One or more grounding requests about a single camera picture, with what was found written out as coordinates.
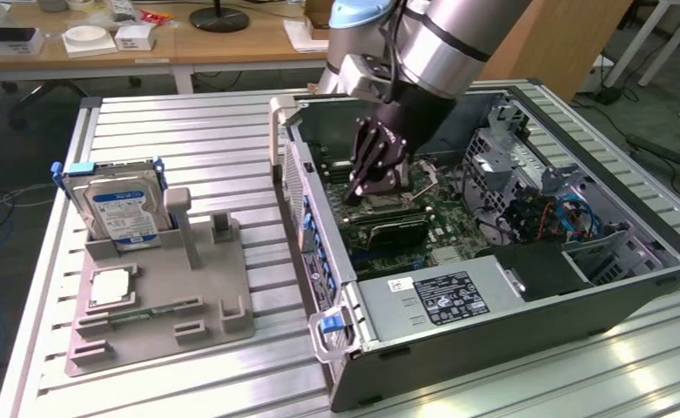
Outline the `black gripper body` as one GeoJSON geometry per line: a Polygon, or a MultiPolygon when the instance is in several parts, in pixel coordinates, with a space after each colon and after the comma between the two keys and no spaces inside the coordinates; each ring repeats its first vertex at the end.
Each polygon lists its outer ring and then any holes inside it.
{"type": "Polygon", "coordinates": [[[433,138],[456,107],[455,98],[441,98],[416,84],[403,84],[389,104],[376,104],[372,117],[407,141],[407,154],[433,138]]]}

